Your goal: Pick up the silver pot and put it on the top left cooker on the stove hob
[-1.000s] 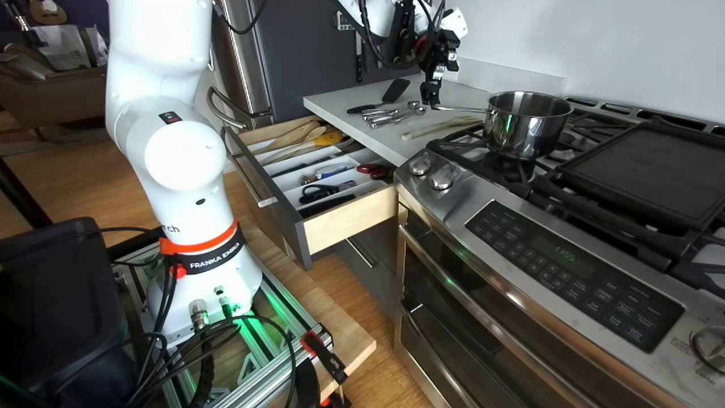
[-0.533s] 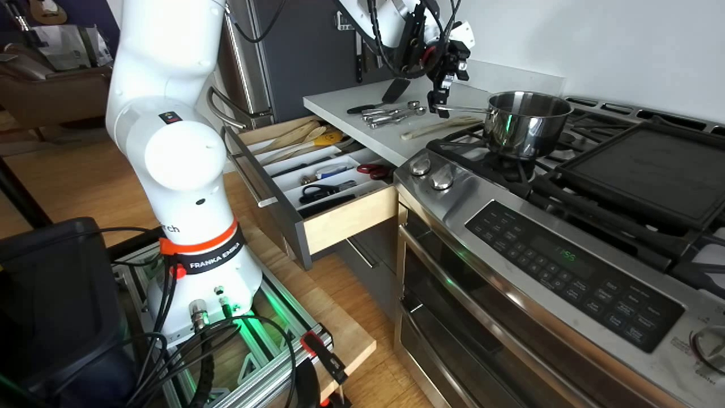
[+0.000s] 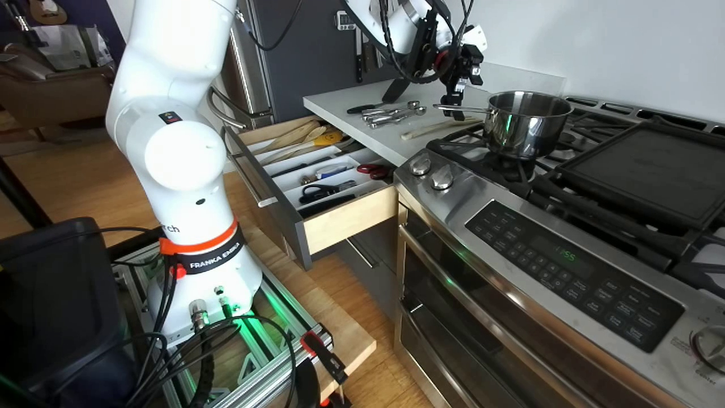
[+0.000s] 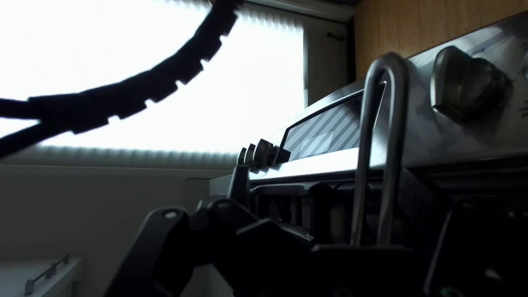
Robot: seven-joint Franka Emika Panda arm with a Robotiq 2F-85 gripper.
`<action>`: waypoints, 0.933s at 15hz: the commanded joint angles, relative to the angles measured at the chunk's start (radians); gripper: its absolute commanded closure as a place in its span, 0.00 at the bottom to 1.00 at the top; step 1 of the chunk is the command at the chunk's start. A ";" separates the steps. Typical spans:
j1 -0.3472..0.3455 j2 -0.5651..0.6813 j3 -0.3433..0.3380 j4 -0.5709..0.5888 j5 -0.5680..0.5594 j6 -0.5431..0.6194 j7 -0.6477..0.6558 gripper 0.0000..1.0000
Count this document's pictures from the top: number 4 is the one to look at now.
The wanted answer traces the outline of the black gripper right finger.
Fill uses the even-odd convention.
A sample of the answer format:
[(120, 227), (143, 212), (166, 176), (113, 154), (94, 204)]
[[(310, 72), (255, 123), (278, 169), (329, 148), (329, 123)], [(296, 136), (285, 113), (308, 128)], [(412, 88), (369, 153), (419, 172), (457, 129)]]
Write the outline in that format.
[(425, 297), (528, 297), (528, 220), (455, 205), (424, 281)]

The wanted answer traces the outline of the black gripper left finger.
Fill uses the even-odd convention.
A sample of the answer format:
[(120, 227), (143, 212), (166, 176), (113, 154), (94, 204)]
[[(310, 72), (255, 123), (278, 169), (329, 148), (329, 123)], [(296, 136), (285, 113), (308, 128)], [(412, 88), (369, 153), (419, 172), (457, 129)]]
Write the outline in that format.
[(168, 207), (146, 215), (103, 297), (181, 297), (193, 271), (211, 265), (234, 297), (262, 297), (237, 233), (257, 219), (235, 200), (212, 197), (194, 214)]

